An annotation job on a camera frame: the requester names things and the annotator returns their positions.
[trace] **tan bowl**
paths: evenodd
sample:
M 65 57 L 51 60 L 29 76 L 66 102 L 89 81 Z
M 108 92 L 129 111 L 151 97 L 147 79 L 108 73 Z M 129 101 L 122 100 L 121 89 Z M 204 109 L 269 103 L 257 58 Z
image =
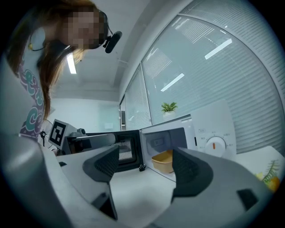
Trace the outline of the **tan bowl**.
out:
M 151 161 L 155 169 L 158 169 L 162 173 L 171 173 L 173 172 L 172 157 L 173 150 L 167 150 L 159 155 L 153 156 Z

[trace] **woman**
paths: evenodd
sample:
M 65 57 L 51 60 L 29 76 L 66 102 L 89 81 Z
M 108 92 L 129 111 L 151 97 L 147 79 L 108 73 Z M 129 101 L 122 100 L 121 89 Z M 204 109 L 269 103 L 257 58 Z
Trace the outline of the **woman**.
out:
M 66 56 L 78 62 L 83 51 L 102 45 L 108 34 L 106 15 L 90 0 L 49 0 L 20 22 L 8 44 L 8 64 L 34 104 L 20 127 L 37 139 L 50 111 L 50 90 Z

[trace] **potted plant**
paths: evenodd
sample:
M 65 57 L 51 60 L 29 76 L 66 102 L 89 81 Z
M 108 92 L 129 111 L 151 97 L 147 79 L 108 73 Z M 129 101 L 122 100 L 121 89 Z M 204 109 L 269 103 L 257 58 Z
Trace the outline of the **potted plant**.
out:
M 171 104 L 163 103 L 162 106 L 162 112 L 163 112 L 163 119 L 164 121 L 169 121 L 175 118 L 175 109 L 178 108 L 176 106 L 177 103 L 173 102 Z

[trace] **fan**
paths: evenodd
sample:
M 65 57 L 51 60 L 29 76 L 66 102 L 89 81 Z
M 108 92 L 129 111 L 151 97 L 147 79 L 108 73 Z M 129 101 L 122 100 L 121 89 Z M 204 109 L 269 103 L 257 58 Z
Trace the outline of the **fan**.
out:
M 38 137 L 38 142 L 43 147 L 50 148 L 52 144 L 49 143 L 49 135 L 50 131 L 52 130 L 53 124 L 47 119 L 45 119 L 41 127 L 42 131 L 40 132 L 40 135 Z

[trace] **long brown hair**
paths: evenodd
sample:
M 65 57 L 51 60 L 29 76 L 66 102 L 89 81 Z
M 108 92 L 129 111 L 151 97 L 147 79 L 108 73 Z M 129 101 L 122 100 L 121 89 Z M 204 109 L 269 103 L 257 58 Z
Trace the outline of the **long brown hair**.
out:
M 68 17 L 72 12 L 78 12 L 81 7 L 90 11 L 97 9 L 90 0 L 48 0 L 33 8 L 19 23 L 8 44 L 7 60 L 14 73 L 17 74 L 28 38 L 37 28 Z M 77 63 L 83 57 L 84 50 L 54 40 L 45 45 L 37 63 L 45 104 L 44 118 L 47 118 L 50 112 L 51 86 L 57 82 L 65 64 L 65 57 L 70 53 L 73 53 Z

